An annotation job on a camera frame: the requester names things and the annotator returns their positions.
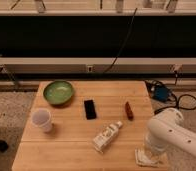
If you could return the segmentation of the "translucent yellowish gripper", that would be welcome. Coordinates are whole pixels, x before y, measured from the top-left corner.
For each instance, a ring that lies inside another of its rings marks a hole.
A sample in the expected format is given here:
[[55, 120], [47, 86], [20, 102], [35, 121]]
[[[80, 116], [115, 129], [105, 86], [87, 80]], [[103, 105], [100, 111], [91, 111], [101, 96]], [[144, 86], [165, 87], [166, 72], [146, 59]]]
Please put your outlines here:
[[148, 147], [143, 148], [143, 157], [142, 159], [148, 164], [159, 164], [162, 161], [162, 157], [165, 151], [156, 149], [150, 149]]

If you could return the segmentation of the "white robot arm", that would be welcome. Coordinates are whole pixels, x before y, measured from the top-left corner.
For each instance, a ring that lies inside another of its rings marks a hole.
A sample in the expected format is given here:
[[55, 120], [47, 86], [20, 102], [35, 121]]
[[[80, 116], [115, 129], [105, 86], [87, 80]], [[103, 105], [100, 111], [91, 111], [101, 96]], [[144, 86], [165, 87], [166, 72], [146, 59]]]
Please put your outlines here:
[[168, 145], [173, 145], [196, 157], [196, 133], [183, 128], [183, 121], [183, 114], [175, 108], [153, 116], [147, 123], [145, 147], [152, 154], [161, 155]]

